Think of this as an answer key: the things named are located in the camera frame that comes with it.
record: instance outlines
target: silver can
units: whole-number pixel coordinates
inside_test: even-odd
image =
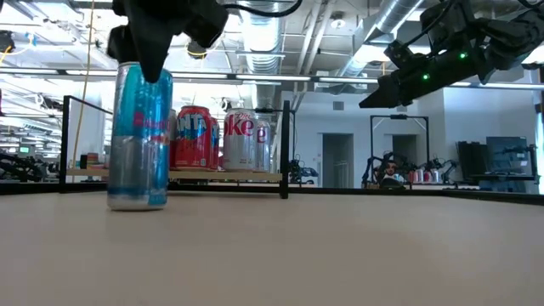
[[[440,172],[438,170],[433,170],[433,183],[440,184]]]
[[[257,120],[257,159],[255,171],[270,172],[270,124],[264,119]]]
[[[230,109],[224,118],[223,166],[227,171],[255,171],[257,119],[255,111]]]
[[[417,169],[416,175],[417,175],[416,183],[423,183],[423,181],[425,180],[424,178],[425,172],[423,171],[423,169]]]

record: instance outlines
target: metal frame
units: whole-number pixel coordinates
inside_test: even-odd
[[[374,125],[374,119],[375,118],[382,118],[380,122],[377,123],[377,125]],[[421,128],[425,130],[425,139],[426,139],[426,153],[427,153],[427,162],[431,160],[431,149],[430,149],[430,137],[428,132],[428,116],[408,116],[408,115],[372,115],[371,116],[371,156],[374,156],[374,129],[376,129],[384,119],[391,119],[391,120],[408,120],[413,119],[417,125],[419,125]],[[422,124],[417,119],[423,119],[425,121],[425,127],[422,126]],[[371,175],[371,182],[376,183],[374,181],[374,175]]]
[[[71,192],[73,184],[66,183],[66,173],[68,165],[68,133],[69,133],[69,118],[70,118],[70,103],[76,101],[86,106],[92,107],[95,110],[103,111],[104,113],[112,115],[112,112],[99,108],[96,105],[92,105],[82,99],[74,96],[66,95],[63,99],[62,107],[62,143],[60,145],[60,167],[59,167],[59,188],[58,192],[65,193]],[[249,187],[249,186],[205,186],[205,185],[177,185],[169,186],[168,190],[191,190],[191,191],[226,191],[226,192],[263,192],[263,193],[279,193],[282,199],[289,197],[289,116],[291,115],[291,102],[289,100],[283,101],[283,107],[281,110],[255,110],[257,113],[270,113],[280,112],[282,115],[281,124],[281,148],[280,148],[280,172],[282,173],[280,188],[274,187]],[[102,184],[102,190],[106,190],[106,184]]]
[[[68,152],[68,124],[70,115],[70,102],[75,100],[89,107],[110,113],[107,110],[100,109],[95,105],[91,105],[81,99],[73,96],[64,97],[63,105],[63,122],[62,122],[62,144],[60,148],[60,178],[59,183],[29,183],[29,184],[0,184],[0,196],[5,195],[21,195],[21,194],[38,194],[38,193],[75,193],[75,192],[93,192],[105,191],[106,183],[66,183],[67,170],[67,152]],[[267,110],[281,111],[283,117],[281,124],[281,148],[280,148],[280,171],[282,180],[280,187],[250,187],[250,186],[213,186],[213,185],[179,185],[168,190],[182,191],[199,191],[199,192],[241,192],[241,193],[279,193],[282,199],[288,198],[289,194],[308,194],[308,195],[358,195],[358,196],[445,196],[453,198],[474,199],[481,201],[502,201],[516,204],[528,204],[544,206],[544,195],[527,195],[527,194],[506,194],[496,192],[483,192],[473,190],[363,190],[363,189],[327,189],[327,188],[294,188],[289,187],[288,181],[288,165],[289,165],[289,116],[295,111],[290,109],[290,101],[283,102],[282,110]],[[371,125],[373,118],[382,117],[390,118],[390,116],[371,116]],[[424,119],[426,121],[427,140],[428,140],[428,118],[423,116],[414,116],[415,118]]]

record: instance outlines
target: robotic arm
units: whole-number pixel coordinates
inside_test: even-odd
[[[486,84],[496,70],[520,65],[544,41],[544,8],[539,5],[510,21],[475,19],[469,0],[428,8],[420,17],[420,35],[389,44],[385,54],[399,69],[378,78],[379,89],[360,102],[360,108],[410,105],[454,82],[478,76]],[[425,34],[431,52],[413,54],[409,45]]]
[[[263,12],[239,4],[221,5],[216,0],[113,0],[114,13],[127,16],[128,24],[111,30],[107,53],[119,63],[139,62],[145,80],[156,82],[174,35],[183,32],[193,43],[210,48],[227,23],[227,9],[275,18],[292,14],[301,4],[297,0],[282,12]]]

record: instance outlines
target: workbench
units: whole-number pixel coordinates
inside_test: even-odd
[[[0,197],[2,305],[544,305],[544,207],[446,197]]]

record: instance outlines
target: white wall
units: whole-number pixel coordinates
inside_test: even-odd
[[[286,97],[291,93],[284,92]],[[354,135],[354,186],[360,187],[361,177],[366,168],[366,160],[371,156],[370,116],[390,115],[396,110],[362,110],[358,103],[361,95],[341,94],[332,96],[327,93],[307,93],[297,113],[295,154],[300,155],[305,167],[312,167],[321,173],[322,135],[323,133],[348,133]],[[343,101],[344,111],[333,111],[332,101]],[[411,107],[407,115],[416,115],[417,108]],[[382,156],[385,150],[392,150],[391,134],[424,135],[415,122],[384,120],[374,131],[374,155]]]
[[[518,80],[530,83],[528,71]],[[407,115],[429,117],[430,156],[458,160],[456,142],[479,141],[488,136],[525,136],[535,143],[536,115],[531,91],[445,88],[420,98],[408,107]],[[318,169],[322,162],[323,133],[354,135],[354,182],[359,186],[370,157],[370,115],[389,115],[396,110],[362,110],[358,103],[365,95],[307,93],[297,113],[296,154],[306,167]],[[291,99],[291,92],[283,92]],[[344,111],[332,110],[333,101],[343,101]],[[425,161],[425,133],[414,122],[385,120],[375,130],[375,156],[392,149],[392,134],[415,134],[418,137],[418,163]]]

